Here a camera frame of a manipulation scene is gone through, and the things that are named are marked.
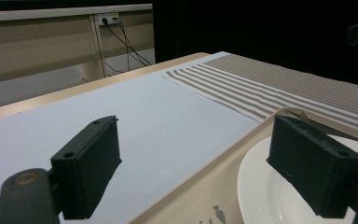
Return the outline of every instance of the power socket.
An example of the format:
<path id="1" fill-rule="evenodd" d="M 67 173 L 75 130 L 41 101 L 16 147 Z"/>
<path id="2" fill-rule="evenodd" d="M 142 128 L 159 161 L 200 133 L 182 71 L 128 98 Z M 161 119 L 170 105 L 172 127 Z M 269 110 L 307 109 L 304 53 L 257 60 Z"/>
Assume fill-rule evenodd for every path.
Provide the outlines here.
<path id="1" fill-rule="evenodd" d="M 98 24 L 105 26 L 105 24 L 103 23 L 103 18 L 107 19 L 107 24 L 115 24 L 117 23 L 118 19 L 118 13 L 117 12 L 112 12 L 112 13 L 104 13 L 104 14 L 98 14 Z"/>

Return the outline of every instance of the gray stripe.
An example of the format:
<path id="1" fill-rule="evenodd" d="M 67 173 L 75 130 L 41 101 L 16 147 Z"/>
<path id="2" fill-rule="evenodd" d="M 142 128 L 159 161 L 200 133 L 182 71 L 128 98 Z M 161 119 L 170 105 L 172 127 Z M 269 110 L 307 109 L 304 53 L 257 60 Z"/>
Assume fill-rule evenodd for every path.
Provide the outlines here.
<path id="1" fill-rule="evenodd" d="M 198 74 L 198 75 L 201 75 L 201 76 L 203 76 L 203 77 L 206 77 L 204 74 L 202 74 L 202 73 L 200 73 L 200 72 L 197 72 L 197 71 L 195 71 L 194 69 L 188 68 L 188 69 L 186 69 L 186 70 L 192 72 L 193 74 Z M 182 71 L 183 73 L 186 73 L 186 74 L 191 75 L 191 73 L 186 72 L 186 71 L 184 71 L 183 69 L 181 69 L 181 71 Z M 229 83 L 225 83 L 226 85 L 228 85 L 228 86 L 231 87 L 231 88 L 227 88 L 227 87 L 225 87 L 225 86 L 222 86 L 222 85 L 220 85 L 220 84 L 217 84 L 217 83 L 214 83 L 214 82 L 210 81 L 210 79 L 211 79 L 211 80 L 215 80 L 215 81 L 220 81 L 220 82 L 222 82 L 221 80 L 217 80 L 216 78 L 213 78 L 213 77 L 207 77 L 208 79 L 203 78 L 203 77 L 198 77 L 198 78 L 201 79 L 201 80 L 204 81 L 204 82 L 208 82 L 208 83 L 209 83 L 210 85 L 212 85 L 212 86 L 216 86 L 216 87 L 221 88 L 221 89 L 226 90 L 226 91 L 231 91 L 231 92 L 233 92 L 233 93 L 235 93 L 235 94 L 237 94 L 237 95 L 240 95 L 240 96 L 243 97 L 243 98 L 247 98 L 247 99 L 249 99 L 249 100 L 257 101 L 257 102 L 260 103 L 261 105 L 265 105 L 265 106 L 271 107 L 271 108 L 274 109 L 274 110 L 279 109 L 279 107 L 277 107 L 276 105 L 270 105 L 270 104 L 268 104 L 267 102 L 263 102 L 263 101 L 261 101 L 261 100 L 259 100 L 259 99 L 256 99 L 256 98 L 254 98 L 254 97 L 251 97 L 250 95 L 244 94 L 244 92 L 247 92 L 247 93 L 249 93 L 249 94 L 254 94 L 254 93 L 252 93 L 252 92 L 247 91 L 246 89 L 241 89 L 241 88 L 238 88 L 238 87 L 236 87 L 236 86 L 230 85 Z"/>
<path id="2" fill-rule="evenodd" d="M 242 79 L 239 79 L 239 78 L 238 78 L 238 77 L 244 77 L 244 76 L 233 75 L 233 74 L 229 75 L 229 74 L 226 74 L 226 73 L 221 73 L 219 70 L 215 70 L 215 69 L 213 69 L 213 68 L 208 68 L 208 67 L 205 67 L 205 68 L 206 68 L 206 69 L 210 69 L 210 70 L 214 71 L 215 73 L 219 73 L 219 74 L 222 74 L 222 75 L 225 75 L 225 76 L 228 76 L 228 77 L 236 78 L 236 79 L 241 80 L 241 81 L 243 81 L 243 82 L 247 82 L 247 81 L 245 81 L 245 80 L 242 80 Z M 257 84 L 255 84 L 255 83 L 251 83 L 251 82 L 247 82 L 247 83 L 249 83 L 249 85 L 254 85 L 254 86 L 257 86 L 257 87 L 259 87 L 259 88 L 264 88 L 264 89 L 266 89 L 266 90 L 273 91 L 273 92 L 275 92 L 275 93 L 277 93 L 277 94 L 280 94 L 280 95 L 284 96 L 285 98 L 280 97 L 280 96 L 276 96 L 276 95 L 271 95 L 271 94 L 269 94 L 269 93 L 266 92 L 266 94 L 271 95 L 272 97 L 279 98 L 279 99 L 281 99 L 281 100 L 283 100 L 283 101 L 285 101 L 285 102 L 289 102 L 290 104 L 295 104 L 296 106 L 303 106 L 303 105 L 299 105 L 299 104 L 294 103 L 294 102 L 292 102 L 292 101 L 289 100 L 289 99 L 294 99 L 294 100 L 299 101 L 299 102 L 302 102 L 303 104 L 306 104 L 306 105 L 313 105 L 313 106 L 315 106 L 315 107 L 320 107 L 320 108 L 322 108 L 322 109 L 324 109 L 324 110 L 331 111 L 332 113 L 339 114 L 339 115 L 341 115 L 341 116 L 343 116 L 343 117 L 347 117 L 347 118 L 350 118 L 350 119 L 358 120 L 358 117 L 351 116 L 351 115 L 348 115 L 348 114 L 344 114 L 344 113 L 342 113 L 342 112 L 340 112 L 340 111 L 338 111 L 338 110 L 335 110 L 335 109 L 332 109 L 332 108 L 328 108 L 328 107 L 325 107 L 325 106 L 321 106 L 321 105 L 316 105 L 316 104 L 314 104 L 314 103 L 312 103 L 312 102 L 306 102 L 306 101 L 304 101 L 304 100 L 302 100 L 302 99 L 300 99 L 300 98 L 298 98 L 298 97 L 295 97 L 295 96 L 293 96 L 293 95 L 289 95 L 289 94 L 286 94 L 286 93 L 280 92 L 280 91 L 275 91 L 275 90 L 273 90 L 273 89 L 271 89 L 271 88 L 268 88 L 268 87 L 265 87 L 265 86 L 261 86 L 261 85 L 257 85 Z"/>
<path id="3" fill-rule="evenodd" d="M 174 72 L 176 75 L 181 76 L 181 75 L 178 73 L 177 70 L 174 70 L 173 72 Z M 201 85 L 201 86 L 204 86 L 204 84 L 202 84 L 201 82 L 197 81 L 197 80 L 194 79 L 194 78 L 191 78 L 191 77 L 184 77 L 184 78 L 186 78 L 186 79 L 188 79 L 188 80 L 190 80 L 190 81 L 192 81 L 192 82 L 195 82 L 195 83 L 197 83 L 197 84 L 199 84 L 199 85 Z M 220 91 L 220 90 L 218 90 L 217 88 L 214 88 L 214 87 L 212 87 L 212 86 L 209 86 L 208 89 L 209 89 L 209 90 L 213 90 L 213 91 L 217 91 L 217 92 L 219 92 L 220 94 L 225 95 L 225 96 L 228 97 L 228 98 L 231 98 L 231 99 L 233 99 L 233 100 L 239 101 L 239 102 L 241 102 L 241 103 L 243 103 L 243 104 L 246 104 L 246 105 L 250 105 L 250 106 L 252 106 L 252 107 L 254 107 L 254 108 L 257 108 L 257 109 L 259 109 L 259 110 L 261 110 L 261 111 L 264 111 L 264 112 L 266 112 L 266 113 L 268 113 L 268 114 L 273 113 L 273 111 L 267 110 L 265 107 L 262 107 L 262 106 L 260 106 L 260 105 L 255 105 L 255 104 L 249 103 L 249 102 L 245 101 L 244 99 L 241 99 L 241 98 L 232 96 L 232 95 L 230 95 L 230 94 L 228 94 L 228 93 L 226 93 L 226 92 Z"/>
<path id="4" fill-rule="evenodd" d="M 318 77 L 235 54 L 229 54 L 205 64 L 279 90 L 285 90 L 316 102 L 358 114 L 358 85 Z"/>
<path id="5" fill-rule="evenodd" d="M 200 75 L 205 76 L 205 77 L 207 77 L 207 78 L 209 78 L 209 79 L 212 79 L 212 80 L 214 80 L 214 81 L 220 81 L 220 82 L 221 82 L 221 79 L 225 80 L 225 81 L 226 81 L 225 84 L 228 85 L 228 86 L 230 86 L 230 87 L 233 88 L 233 89 L 247 92 L 247 93 L 249 93 L 249 94 L 255 95 L 255 96 L 260 97 L 260 98 L 262 98 L 262 99 L 268 100 L 268 101 L 270 101 L 270 102 L 272 102 L 272 103 L 274 103 L 274 104 L 276 104 L 276 105 L 285 106 L 285 104 L 283 104 L 283 103 L 281 103 L 281 102 L 279 102 L 279 101 L 270 99 L 270 98 L 268 98 L 268 97 L 266 97 L 266 96 L 264 96 L 264 95 L 258 93 L 258 92 L 261 92 L 261 93 L 264 93 L 265 95 L 270 95 L 270 94 L 268 94 L 266 91 L 253 88 L 251 85 L 247 85 L 246 87 L 244 87 L 244 86 L 243 86 L 243 82 L 245 82 L 245 81 L 243 81 L 243 82 L 238 82 L 238 81 L 235 81 L 235 80 L 231 80 L 231 79 L 229 79 L 229 78 L 226 78 L 226 77 L 219 77 L 219 78 L 221 78 L 221 79 L 217 79 L 217 78 L 214 78 L 214 77 L 217 77 L 217 75 L 216 75 L 215 73 L 212 73 L 210 70 L 201 69 L 201 68 L 199 68 L 199 67 L 197 67 L 197 66 L 193 66 L 192 68 L 197 69 L 197 70 L 200 70 L 200 71 L 202 71 L 202 72 L 204 72 L 204 73 L 208 73 L 209 76 L 206 76 L 205 74 L 197 73 L 197 72 L 194 71 L 194 73 L 200 74 Z M 230 84 L 230 83 L 235 83 L 235 84 L 241 86 L 241 88 L 238 87 L 238 86 L 234 86 L 234 85 L 232 85 L 232 84 Z"/>
<path id="6" fill-rule="evenodd" d="M 177 77 L 177 76 L 171 74 L 171 72 L 167 72 L 167 75 L 170 76 L 170 78 L 175 79 L 175 80 L 177 80 L 179 82 L 182 82 L 182 83 L 186 84 L 189 87 L 192 87 L 192 88 L 197 89 L 199 91 L 203 91 L 203 92 L 205 92 L 205 93 L 207 93 L 207 94 L 209 94 L 209 95 L 211 95 L 211 96 L 213 96 L 213 97 L 215 97 L 215 98 L 217 98 L 217 99 L 219 99 L 219 100 L 221 100 L 223 102 L 226 102 L 228 106 L 234 105 L 234 106 L 237 106 L 238 108 L 240 108 L 240 109 L 242 109 L 244 111 L 247 111 L 248 113 L 251 113 L 251 114 L 254 114 L 254 115 L 260 117 L 261 119 L 266 119 L 267 118 L 266 116 L 264 116 L 262 114 L 259 114 L 259 113 L 255 112 L 254 110 L 252 110 L 252 109 L 250 109 L 248 107 L 238 105 L 235 102 L 231 102 L 231 101 L 229 101 L 229 100 L 227 100 L 227 99 L 225 99 L 225 98 L 223 98 L 223 97 L 221 97 L 219 95 L 214 94 L 213 92 L 210 92 L 210 91 L 202 89 L 202 88 L 200 88 L 198 86 L 195 86 L 195 85 L 191 84 L 190 82 L 184 80 L 182 77 Z"/>
<path id="7" fill-rule="evenodd" d="M 181 70 L 181 72 L 183 72 L 183 73 L 186 73 L 186 74 L 188 74 L 188 75 L 191 75 L 191 73 L 186 72 L 185 69 L 180 69 L 180 70 Z M 177 76 L 181 76 L 176 70 L 173 71 L 173 72 L 176 73 Z M 182 77 L 182 78 L 187 78 L 187 79 L 191 79 L 191 80 L 195 81 L 195 80 L 192 79 L 191 77 Z M 208 86 L 205 86 L 203 83 L 200 83 L 200 82 L 197 82 L 197 83 L 198 83 L 199 85 L 201 85 L 201 86 L 204 86 L 205 88 L 210 88 L 210 87 L 208 87 Z M 332 112 L 332 113 L 325 113 L 325 112 L 323 112 L 323 111 L 320 111 L 320 110 L 317 110 L 317 109 L 313 109 L 313 108 L 311 108 L 311 107 L 308 106 L 308 105 L 312 105 L 312 104 L 310 104 L 309 102 L 302 101 L 301 99 L 298 99 L 298 98 L 293 97 L 293 96 L 291 96 L 291 95 L 286 95 L 286 97 L 280 97 L 280 98 L 281 98 L 283 101 L 287 102 L 287 103 L 288 103 L 287 105 L 294 105 L 294 106 L 297 106 L 297 107 L 302 107 L 302 108 L 307 109 L 307 110 L 309 110 L 309 111 L 313 111 L 313 112 L 315 112 L 315 113 L 324 115 L 324 116 L 329 117 L 329 118 L 331 118 L 331 119 L 339 120 L 339 121 L 341 121 L 341 122 L 350 124 L 351 126 L 354 126 L 354 127 L 357 127 L 357 128 L 358 128 L 358 123 L 352 122 L 352 121 L 348 121 L 348 120 L 346 120 L 346 119 L 342 119 L 342 118 L 339 118 L 339 117 L 335 116 L 335 113 L 336 113 L 336 114 L 340 114 L 340 113 L 338 113 L 338 111 L 333 111 L 333 110 L 331 110 L 331 109 L 329 109 L 329 108 L 325 108 L 325 110 L 328 110 L 328 111 Z M 299 103 L 297 103 L 297 102 L 293 102 L 293 101 L 290 100 L 290 98 L 295 98 L 297 101 L 302 102 L 304 105 L 299 104 Z"/>

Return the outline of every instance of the table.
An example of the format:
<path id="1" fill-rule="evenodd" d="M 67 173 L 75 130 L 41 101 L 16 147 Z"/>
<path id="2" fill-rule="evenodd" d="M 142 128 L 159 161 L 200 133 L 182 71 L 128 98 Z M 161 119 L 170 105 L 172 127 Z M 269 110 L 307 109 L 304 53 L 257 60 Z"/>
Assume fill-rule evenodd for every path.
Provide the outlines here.
<path id="1" fill-rule="evenodd" d="M 257 75 L 260 71 L 264 77 Z M 240 76 L 246 83 L 236 85 L 247 87 L 242 90 L 247 93 L 216 81 L 214 76 L 222 74 L 229 79 Z M 353 106 L 358 105 L 353 101 L 356 96 L 345 95 L 349 107 L 339 108 L 342 105 L 322 102 L 321 95 L 319 100 L 313 98 L 318 92 L 330 93 L 323 85 L 317 90 L 324 91 L 315 91 L 309 82 L 298 84 L 295 86 L 302 91 L 293 94 L 291 85 L 269 82 L 272 77 L 291 78 L 292 83 L 297 77 L 319 80 L 227 52 L 198 53 L 0 107 L 0 184 L 20 170 L 48 169 L 49 158 L 86 124 L 117 115 L 123 162 L 95 213 L 83 222 L 129 223 L 210 162 L 221 159 L 281 108 L 297 104 L 312 109 L 311 118 L 312 113 L 338 116 L 343 120 L 337 123 L 341 130 L 358 134 L 358 107 Z M 328 87 L 339 84 L 344 93 L 342 86 L 358 93 L 358 86 L 323 81 L 331 81 Z"/>

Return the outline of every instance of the desk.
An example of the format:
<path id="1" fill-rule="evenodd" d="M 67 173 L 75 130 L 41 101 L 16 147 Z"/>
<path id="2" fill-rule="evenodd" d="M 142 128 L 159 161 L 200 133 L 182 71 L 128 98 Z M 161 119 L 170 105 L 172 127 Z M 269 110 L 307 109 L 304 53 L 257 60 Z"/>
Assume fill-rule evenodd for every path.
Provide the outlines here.
<path id="1" fill-rule="evenodd" d="M 189 82 L 183 77 L 175 77 L 175 74 L 185 73 L 187 78 L 203 73 L 232 76 L 241 71 L 235 69 L 246 65 L 244 62 L 248 60 L 226 52 L 194 54 L 0 107 L 0 185 L 7 177 L 24 169 L 48 169 L 49 158 L 86 124 L 100 117 L 117 115 L 123 162 L 91 219 L 82 222 L 129 223 L 209 162 L 220 158 L 260 124 L 258 118 L 244 114 L 216 95 L 212 98 L 208 91 L 214 87 L 203 86 L 194 91 L 191 89 L 195 88 L 194 85 L 183 85 Z M 272 64 L 250 63 L 245 67 L 252 68 L 256 64 L 266 68 L 263 74 L 277 69 Z M 279 69 L 279 73 L 272 75 L 314 78 L 313 75 Z M 167 75 L 180 79 L 182 83 L 168 79 Z M 261 91 L 271 91 L 269 85 L 274 83 L 263 85 Z M 266 105 L 263 102 L 255 104 L 253 100 L 245 103 L 248 103 L 246 108 L 251 108 L 250 105 Z M 337 110 L 334 111 L 329 114 L 335 116 Z M 342 114 L 358 118 L 354 112 L 343 109 L 338 112 L 340 118 L 347 117 Z"/>

